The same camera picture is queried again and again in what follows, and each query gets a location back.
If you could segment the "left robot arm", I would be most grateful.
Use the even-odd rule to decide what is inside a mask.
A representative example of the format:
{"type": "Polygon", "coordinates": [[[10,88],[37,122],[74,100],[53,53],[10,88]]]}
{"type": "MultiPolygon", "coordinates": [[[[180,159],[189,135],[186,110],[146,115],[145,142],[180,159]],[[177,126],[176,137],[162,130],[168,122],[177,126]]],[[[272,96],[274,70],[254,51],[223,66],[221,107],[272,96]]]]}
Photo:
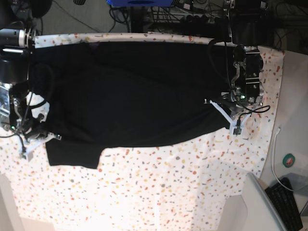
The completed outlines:
{"type": "Polygon", "coordinates": [[[229,86],[226,95],[215,100],[231,111],[231,117],[250,113],[265,113],[270,106],[262,106],[263,87],[259,75],[263,71],[263,58],[259,46],[266,41],[267,7],[265,0],[226,0],[223,4],[222,38],[208,44],[208,57],[214,72],[229,86]],[[218,43],[232,42],[233,68],[230,77],[218,70],[213,60],[212,48],[218,43]]]}

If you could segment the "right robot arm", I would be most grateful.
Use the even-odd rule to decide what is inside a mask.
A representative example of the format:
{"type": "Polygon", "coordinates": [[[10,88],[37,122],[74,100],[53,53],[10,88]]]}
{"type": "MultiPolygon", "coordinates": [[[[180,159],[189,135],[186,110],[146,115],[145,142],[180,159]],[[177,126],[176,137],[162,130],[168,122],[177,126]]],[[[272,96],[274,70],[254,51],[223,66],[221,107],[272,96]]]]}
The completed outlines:
{"type": "Polygon", "coordinates": [[[49,0],[2,0],[0,2],[0,126],[5,131],[32,140],[45,140],[43,114],[33,117],[27,95],[34,91],[29,80],[35,49],[35,19],[51,6],[49,0]]]}

